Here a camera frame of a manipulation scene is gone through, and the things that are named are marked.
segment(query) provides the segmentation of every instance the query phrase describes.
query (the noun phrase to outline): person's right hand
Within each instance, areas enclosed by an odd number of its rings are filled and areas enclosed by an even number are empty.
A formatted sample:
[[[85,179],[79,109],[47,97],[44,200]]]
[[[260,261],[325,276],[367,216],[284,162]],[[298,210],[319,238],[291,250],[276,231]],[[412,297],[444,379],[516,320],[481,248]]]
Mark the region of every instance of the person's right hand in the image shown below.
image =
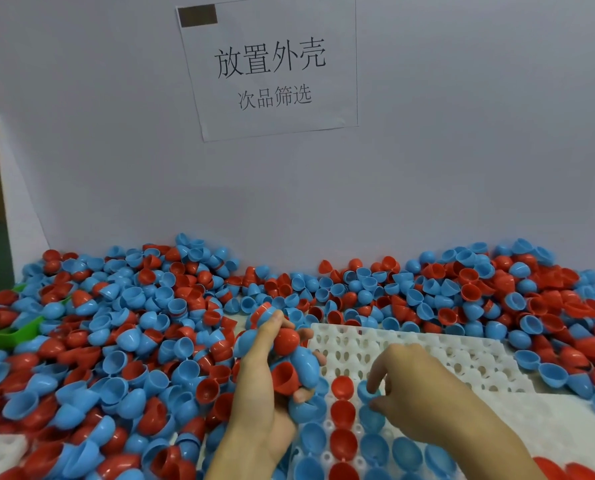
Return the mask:
[[[469,387],[418,344],[390,345],[375,359],[366,389],[386,379],[369,407],[411,439],[449,449],[465,430],[502,421]]]

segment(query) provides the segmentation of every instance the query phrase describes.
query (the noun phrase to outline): brown rectangle on paper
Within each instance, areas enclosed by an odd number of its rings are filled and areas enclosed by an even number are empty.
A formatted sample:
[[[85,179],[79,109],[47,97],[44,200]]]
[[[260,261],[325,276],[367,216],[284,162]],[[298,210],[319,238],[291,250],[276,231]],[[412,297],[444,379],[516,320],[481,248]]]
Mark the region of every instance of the brown rectangle on paper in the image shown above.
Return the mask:
[[[183,29],[199,25],[213,25],[217,23],[215,5],[189,6],[178,8],[180,25]]]

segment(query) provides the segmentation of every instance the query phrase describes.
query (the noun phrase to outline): forearm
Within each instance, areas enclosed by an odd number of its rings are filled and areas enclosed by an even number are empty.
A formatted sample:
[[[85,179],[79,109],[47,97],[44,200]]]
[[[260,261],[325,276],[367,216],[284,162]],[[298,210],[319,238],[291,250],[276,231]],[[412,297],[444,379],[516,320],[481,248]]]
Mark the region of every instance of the forearm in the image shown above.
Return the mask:
[[[205,480],[258,480],[270,478],[275,465],[251,432],[228,428]]]
[[[468,480],[546,480],[506,423],[462,430],[446,448]]]

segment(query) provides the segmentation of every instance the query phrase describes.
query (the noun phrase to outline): person's left hand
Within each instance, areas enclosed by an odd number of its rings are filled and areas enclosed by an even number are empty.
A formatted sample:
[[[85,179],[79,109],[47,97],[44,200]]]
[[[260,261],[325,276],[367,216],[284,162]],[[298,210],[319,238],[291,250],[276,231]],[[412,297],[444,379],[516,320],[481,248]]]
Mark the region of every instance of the person's left hand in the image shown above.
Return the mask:
[[[253,346],[243,357],[229,422],[229,429],[243,435],[248,445],[255,446],[261,457],[259,460],[272,469],[284,456],[297,431],[297,426],[288,415],[288,398],[273,391],[269,369],[269,353],[280,328],[294,329],[295,325],[277,311],[260,327]],[[297,332],[300,343],[313,338],[310,328],[302,328]],[[319,352],[314,354],[320,366],[326,364],[326,357]],[[293,394],[293,400],[303,403],[314,393],[313,390],[301,388]]]

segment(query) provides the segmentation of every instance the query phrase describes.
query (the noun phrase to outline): white backdrop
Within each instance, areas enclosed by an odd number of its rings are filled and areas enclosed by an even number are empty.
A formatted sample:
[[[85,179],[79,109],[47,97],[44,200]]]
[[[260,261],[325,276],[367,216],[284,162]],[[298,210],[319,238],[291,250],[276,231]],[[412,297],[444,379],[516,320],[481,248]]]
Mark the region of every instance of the white backdrop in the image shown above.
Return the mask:
[[[309,270],[524,236],[595,268],[595,0],[357,0],[359,126],[214,143],[193,1],[0,0],[0,117],[51,246],[185,231]]]

